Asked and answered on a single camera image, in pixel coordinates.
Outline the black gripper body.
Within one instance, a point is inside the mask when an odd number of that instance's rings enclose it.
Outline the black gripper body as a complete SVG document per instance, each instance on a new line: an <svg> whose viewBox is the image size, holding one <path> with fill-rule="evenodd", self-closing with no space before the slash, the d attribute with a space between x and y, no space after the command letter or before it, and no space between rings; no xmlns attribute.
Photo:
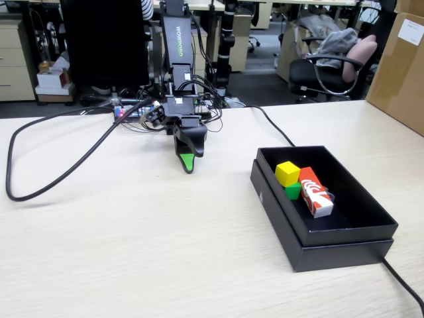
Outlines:
<svg viewBox="0 0 424 318"><path fill-rule="evenodd" d="M192 97L167 97L164 103L166 128L174 125L184 129L203 127L200 115L195 114L194 102Z"/></svg>

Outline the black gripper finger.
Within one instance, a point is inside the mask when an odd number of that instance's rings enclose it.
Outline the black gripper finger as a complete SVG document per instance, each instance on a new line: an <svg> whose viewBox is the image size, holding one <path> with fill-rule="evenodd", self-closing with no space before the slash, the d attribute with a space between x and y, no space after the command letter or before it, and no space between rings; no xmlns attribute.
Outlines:
<svg viewBox="0 0 424 318"><path fill-rule="evenodd" d="M198 127L174 126L174 145L176 154L193 154L201 158L204 155L207 128L204 125Z"/></svg>

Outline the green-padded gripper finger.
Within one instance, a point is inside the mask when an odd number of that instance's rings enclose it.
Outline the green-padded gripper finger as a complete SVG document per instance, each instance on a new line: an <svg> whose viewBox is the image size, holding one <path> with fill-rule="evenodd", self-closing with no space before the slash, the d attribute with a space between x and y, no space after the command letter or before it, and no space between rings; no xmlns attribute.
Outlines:
<svg viewBox="0 0 424 318"><path fill-rule="evenodd" d="M187 144L180 141L178 138L174 139L174 146L175 146L175 152L176 156L180 160L182 167L184 171L187 174L191 174L194 170L194 160L195 155L189 148Z"/></svg>

